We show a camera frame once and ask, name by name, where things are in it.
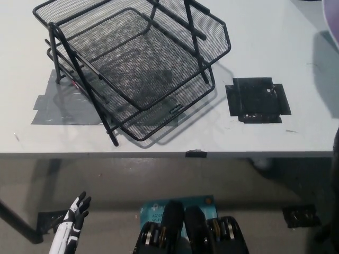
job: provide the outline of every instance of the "gray floor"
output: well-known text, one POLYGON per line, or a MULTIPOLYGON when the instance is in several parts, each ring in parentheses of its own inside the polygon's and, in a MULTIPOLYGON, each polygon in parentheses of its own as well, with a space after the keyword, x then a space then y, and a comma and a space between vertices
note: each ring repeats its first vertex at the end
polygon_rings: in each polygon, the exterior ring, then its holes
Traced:
MULTIPOLYGON (((0 160, 0 198, 31 225, 37 213, 93 198, 77 253, 131 253, 138 208, 157 198, 214 194, 219 215, 234 216, 250 253, 332 253, 316 229, 288 229, 281 207, 315 203, 326 222, 332 202, 329 159, 279 159, 262 176, 246 160, 0 160)), ((48 253, 53 235, 32 245, 0 220, 1 253, 48 253)))

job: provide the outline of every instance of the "black floor tape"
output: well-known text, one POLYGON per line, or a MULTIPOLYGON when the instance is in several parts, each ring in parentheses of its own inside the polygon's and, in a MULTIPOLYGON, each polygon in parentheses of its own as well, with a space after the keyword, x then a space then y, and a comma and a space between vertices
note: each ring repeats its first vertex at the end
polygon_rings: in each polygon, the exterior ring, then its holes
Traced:
POLYGON ((48 234, 48 231, 53 229, 53 232, 56 233, 67 212, 68 210, 38 213, 37 232, 48 234))
POLYGON ((231 116, 244 123, 281 123, 280 115, 290 115, 282 84, 272 78, 234 78, 226 86, 231 116))
POLYGON ((320 226, 314 205, 288 206, 282 209, 288 228, 320 226))

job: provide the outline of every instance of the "white table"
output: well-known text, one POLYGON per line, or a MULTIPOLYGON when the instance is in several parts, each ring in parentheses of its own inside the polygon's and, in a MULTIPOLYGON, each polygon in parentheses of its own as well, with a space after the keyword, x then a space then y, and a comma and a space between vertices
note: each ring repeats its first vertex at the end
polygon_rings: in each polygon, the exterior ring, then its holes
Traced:
POLYGON ((321 33, 321 2, 199 0, 227 24, 231 52, 213 66, 209 103, 161 139, 142 144, 122 132, 115 147, 102 125, 31 125, 53 62, 47 30, 32 15, 41 0, 6 1, 0 8, 3 157, 331 156, 339 126, 339 54, 321 33), (230 117, 225 85, 232 77, 272 77, 283 84, 292 115, 281 124, 243 124, 230 117))

